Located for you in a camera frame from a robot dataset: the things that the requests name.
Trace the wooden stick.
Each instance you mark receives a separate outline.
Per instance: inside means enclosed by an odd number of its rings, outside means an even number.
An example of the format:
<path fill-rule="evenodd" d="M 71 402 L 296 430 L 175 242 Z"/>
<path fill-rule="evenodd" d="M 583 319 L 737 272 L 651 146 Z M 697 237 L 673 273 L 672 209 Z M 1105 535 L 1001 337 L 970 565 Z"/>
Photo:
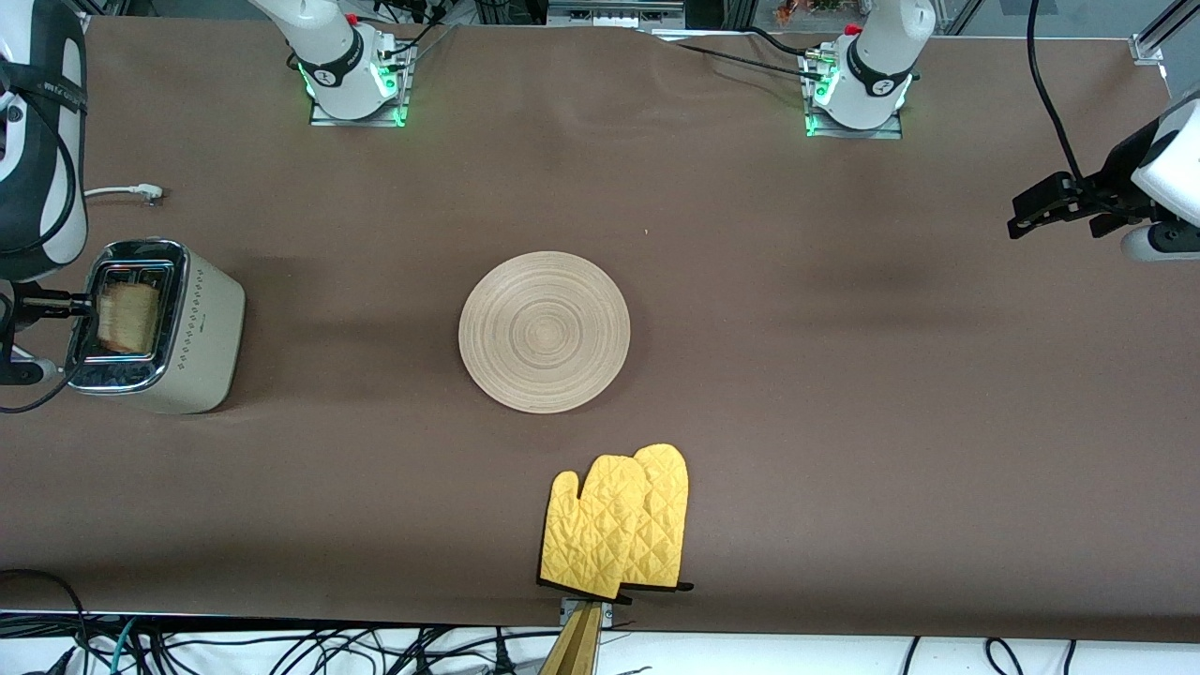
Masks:
<path fill-rule="evenodd" d="M 604 603 L 575 603 L 538 675 L 594 675 L 604 619 Z"/>

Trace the cream and chrome toaster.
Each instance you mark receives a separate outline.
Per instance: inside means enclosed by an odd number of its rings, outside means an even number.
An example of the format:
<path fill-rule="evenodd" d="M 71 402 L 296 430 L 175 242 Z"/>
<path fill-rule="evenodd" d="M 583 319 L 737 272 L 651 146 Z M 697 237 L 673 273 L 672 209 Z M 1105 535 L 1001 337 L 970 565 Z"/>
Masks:
<path fill-rule="evenodd" d="M 160 289 L 155 350 L 116 354 L 98 346 L 98 295 L 115 283 Z M 115 241 L 86 275 L 96 315 L 78 319 L 68 346 L 68 387 L 162 414 L 209 412 L 229 394 L 244 336 L 244 286 L 192 247 L 168 239 Z"/>

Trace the small metal bracket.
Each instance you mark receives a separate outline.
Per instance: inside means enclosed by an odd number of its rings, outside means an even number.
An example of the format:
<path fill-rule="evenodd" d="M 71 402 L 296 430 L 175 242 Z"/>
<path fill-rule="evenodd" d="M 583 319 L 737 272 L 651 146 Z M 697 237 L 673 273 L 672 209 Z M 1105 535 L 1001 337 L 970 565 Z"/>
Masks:
<path fill-rule="evenodd" d="M 592 607 L 599 608 L 600 628 L 602 631 L 611 628 L 614 623 L 613 604 L 580 597 L 565 597 L 559 602 L 559 625 L 565 627 L 576 613 L 592 609 Z"/>

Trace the bread slice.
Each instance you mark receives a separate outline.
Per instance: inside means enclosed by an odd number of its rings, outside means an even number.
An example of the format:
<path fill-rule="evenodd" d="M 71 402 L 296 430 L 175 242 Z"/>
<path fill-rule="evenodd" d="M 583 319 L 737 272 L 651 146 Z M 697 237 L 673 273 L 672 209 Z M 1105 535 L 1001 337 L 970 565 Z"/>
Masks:
<path fill-rule="evenodd" d="M 96 338 L 102 350 L 146 356 L 155 350 L 161 292 L 142 283 L 115 283 L 98 295 Z"/>

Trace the brown table cloth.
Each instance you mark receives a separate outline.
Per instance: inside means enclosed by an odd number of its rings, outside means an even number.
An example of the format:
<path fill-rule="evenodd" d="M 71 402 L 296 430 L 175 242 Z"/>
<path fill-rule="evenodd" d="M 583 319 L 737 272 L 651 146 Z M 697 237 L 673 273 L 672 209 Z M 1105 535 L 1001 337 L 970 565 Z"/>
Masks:
<path fill-rule="evenodd" d="M 186 244 L 247 295 L 211 413 L 65 392 L 0 416 L 0 569 L 86 609 L 550 625 L 554 474 L 677 446 L 682 577 L 638 631 L 1200 641 L 1200 264 L 1085 222 L 1012 241 L 1061 166 L 1015 38 L 932 41 L 901 141 L 809 138 L 797 88 L 626 29 L 430 35 L 403 129 L 312 127 L 265 20 L 86 30 L 100 247 Z M 613 384 L 509 410 L 462 307 L 592 261 Z"/>

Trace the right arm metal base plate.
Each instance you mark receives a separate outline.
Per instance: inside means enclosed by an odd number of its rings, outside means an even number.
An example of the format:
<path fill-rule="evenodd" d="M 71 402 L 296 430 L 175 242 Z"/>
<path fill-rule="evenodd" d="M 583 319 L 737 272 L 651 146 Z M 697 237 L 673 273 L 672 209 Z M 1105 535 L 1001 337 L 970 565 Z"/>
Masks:
<path fill-rule="evenodd" d="M 306 80 L 306 94 L 311 102 L 310 124 L 313 127 L 404 129 L 412 104 L 415 71 L 415 50 L 373 62 L 368 70 L 371 85 L 354 91 L 358 98 L 365 100 L 355 109 L 365 108 L 368 102 L 378 106 L 355 118 L 338 118 L 326 110 L 317 98 L 312 82 Z"/>

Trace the round wooden plate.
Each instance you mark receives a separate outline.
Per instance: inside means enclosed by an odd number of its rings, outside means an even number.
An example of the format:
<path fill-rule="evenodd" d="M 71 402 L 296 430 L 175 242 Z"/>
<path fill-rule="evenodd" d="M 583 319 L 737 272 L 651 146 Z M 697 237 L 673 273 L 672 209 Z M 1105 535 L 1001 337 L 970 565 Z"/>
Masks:
<path fill-rule="evenodd" d="M 520 412 L 578 410 L 617 380 L 632 335 L 618 285 L 578 255 L 538 251 L 472 288 L 457 330 L 474 383 Z"/>

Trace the yellow quilted oven mitt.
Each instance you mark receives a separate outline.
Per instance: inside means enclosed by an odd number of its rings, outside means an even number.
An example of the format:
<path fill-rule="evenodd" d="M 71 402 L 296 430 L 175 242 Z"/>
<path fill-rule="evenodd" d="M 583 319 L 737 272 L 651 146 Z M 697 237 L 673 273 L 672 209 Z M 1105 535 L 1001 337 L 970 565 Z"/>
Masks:
<path fill-rule="evenodd" d="M 689 498 L 689 474 L 679 450 L 667 443 L 638 449 L 647 490 L 638 509 L 632 546 L 622 585 L 656 593 L 690 593 L 694 585 L 680 580 Z"/>
<path fill-rule="evenodd" d="M 544 520 L 538 583 L 617 601 L 649 483 L 632 456 L 598 456 L 581 478 L 556 474 Z"/>

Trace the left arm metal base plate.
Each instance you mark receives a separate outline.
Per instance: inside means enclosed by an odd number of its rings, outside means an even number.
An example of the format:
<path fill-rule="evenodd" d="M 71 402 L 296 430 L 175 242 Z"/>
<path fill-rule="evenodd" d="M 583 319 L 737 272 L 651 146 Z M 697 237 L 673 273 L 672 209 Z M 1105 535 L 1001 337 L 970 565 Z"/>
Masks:
<path fill-rule="evenodd" d="M 798 56 L 800 73 L 815 74 L 802 82 L 806 136 L 899 141 L 902 137 L 900 108 L 912 77 L 883 96 L 842 70 L 844 50 L 827 41 Z"/>

